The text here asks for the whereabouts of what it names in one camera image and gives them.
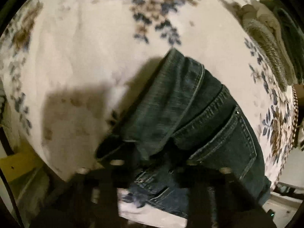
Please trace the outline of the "dark green folded clothes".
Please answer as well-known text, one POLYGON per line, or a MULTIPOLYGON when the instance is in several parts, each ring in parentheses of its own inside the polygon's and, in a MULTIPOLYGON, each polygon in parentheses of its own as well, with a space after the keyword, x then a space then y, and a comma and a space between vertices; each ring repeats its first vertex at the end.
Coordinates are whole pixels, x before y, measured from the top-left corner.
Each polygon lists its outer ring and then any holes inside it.
POLYGON ((303 84, 303 31, 280 0, 260 0, 277 18, 287 54, 295 70, 296 83, 303 84))

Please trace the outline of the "dark blue denim jeans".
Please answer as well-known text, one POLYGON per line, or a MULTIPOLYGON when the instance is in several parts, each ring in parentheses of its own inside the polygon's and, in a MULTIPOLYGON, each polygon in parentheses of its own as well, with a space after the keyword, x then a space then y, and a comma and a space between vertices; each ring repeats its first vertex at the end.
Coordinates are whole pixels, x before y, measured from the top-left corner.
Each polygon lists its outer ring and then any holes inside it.
POLYGON ((101 142, 96 157, 133 161, 121 201, 186 218, 192 190, 210 183, 205 168, 228 167, 259 204, 270 181, 257 137, 228 88, 171 49, 144 90, 101 142))

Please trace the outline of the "yellow wooden bed frame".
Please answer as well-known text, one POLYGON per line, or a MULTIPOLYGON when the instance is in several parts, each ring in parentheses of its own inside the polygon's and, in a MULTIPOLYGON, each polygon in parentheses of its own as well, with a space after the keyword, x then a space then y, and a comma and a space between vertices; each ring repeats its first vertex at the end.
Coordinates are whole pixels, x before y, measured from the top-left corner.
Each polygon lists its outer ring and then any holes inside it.
POLYGON ((33 152, 19 152, 0 159, 0 167, 7 182, 12 182, 42 166, 43 161, 33 152))

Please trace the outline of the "grey folded towel stack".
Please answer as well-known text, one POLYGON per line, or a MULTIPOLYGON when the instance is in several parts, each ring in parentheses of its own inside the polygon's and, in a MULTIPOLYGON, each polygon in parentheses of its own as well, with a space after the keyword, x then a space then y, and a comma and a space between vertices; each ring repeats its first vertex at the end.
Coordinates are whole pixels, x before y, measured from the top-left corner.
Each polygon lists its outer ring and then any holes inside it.
POLYGON ((278 19, 266 5, 251 0, 240 11, 244 30, 265 53, 266 61, 274 74, 281 91, 296 82, 295 70, 287 53, 278 19))

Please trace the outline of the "white floral bed blanket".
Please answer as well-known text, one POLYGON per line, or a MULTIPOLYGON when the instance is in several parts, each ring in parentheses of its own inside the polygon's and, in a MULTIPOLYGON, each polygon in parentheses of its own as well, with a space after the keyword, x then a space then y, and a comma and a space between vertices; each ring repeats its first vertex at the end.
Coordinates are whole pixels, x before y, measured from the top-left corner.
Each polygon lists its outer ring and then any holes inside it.
MULTIPOLYGON (((9 140, 31 147, 64 184, 122 165, 96 157, 171 49, 225 85, 261 147, 270 195, 294 142, 293 85, 281 91, 265 53, 244 30, 251 0, 27 0, 1 35, 9 140)), ((124 227, 186 227, 187 219, 121 201, 124 227)))

